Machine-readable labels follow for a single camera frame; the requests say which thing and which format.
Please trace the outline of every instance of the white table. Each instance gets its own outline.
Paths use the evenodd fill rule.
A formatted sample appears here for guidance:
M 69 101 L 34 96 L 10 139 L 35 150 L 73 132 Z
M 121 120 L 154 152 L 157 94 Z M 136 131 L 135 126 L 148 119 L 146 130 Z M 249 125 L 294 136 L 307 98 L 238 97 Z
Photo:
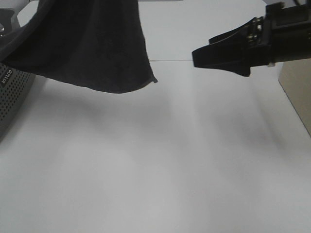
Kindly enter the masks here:
M 309 233 L 311 139 L 280 66 L 152 67 L 159 83 L 125 95 L 37 78 L 0 145 L 0 232 Z

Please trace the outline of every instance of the wire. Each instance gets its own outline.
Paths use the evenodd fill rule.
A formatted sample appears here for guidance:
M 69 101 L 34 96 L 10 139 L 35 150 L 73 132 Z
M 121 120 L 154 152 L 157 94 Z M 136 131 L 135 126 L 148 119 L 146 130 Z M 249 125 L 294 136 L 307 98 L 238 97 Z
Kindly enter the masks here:
M 301 5 L 300 2 L 298 2 L 298 0 L 293 0 L 293 1 L 296 4 L 296 6 L 300 6 Z

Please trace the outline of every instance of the black cloth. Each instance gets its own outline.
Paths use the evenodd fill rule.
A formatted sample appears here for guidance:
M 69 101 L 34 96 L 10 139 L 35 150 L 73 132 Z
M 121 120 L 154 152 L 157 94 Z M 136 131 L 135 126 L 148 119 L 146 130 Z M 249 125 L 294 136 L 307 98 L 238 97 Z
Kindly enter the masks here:
M 27 25 L 0 37 L 0 62 L 109 93 L 157 82 L 138 0 L 40 0 Z

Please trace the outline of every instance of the perforated grille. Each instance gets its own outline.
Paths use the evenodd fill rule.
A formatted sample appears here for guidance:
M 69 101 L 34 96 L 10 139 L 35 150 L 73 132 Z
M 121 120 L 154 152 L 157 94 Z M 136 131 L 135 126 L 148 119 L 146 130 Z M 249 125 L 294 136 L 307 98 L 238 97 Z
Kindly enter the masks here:
M 4 74 L 7 68 L 6 65 L 0 63 L 0 77 Z M 5 119 L 18 100 L 31 75 L 30 73 L 25 73 L 19 70 L 14 70 L 14 73 L 15 74 L 12 76 L 6 87 L 0 87 L 0 122 Z

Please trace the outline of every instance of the cardboard box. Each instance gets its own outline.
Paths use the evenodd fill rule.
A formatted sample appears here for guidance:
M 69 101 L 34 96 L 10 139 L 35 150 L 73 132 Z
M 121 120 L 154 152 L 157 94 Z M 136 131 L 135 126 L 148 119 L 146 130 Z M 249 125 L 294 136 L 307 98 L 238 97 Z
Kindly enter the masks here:
M 284 63 L 279 82 L 311 135 L 311 59 Z

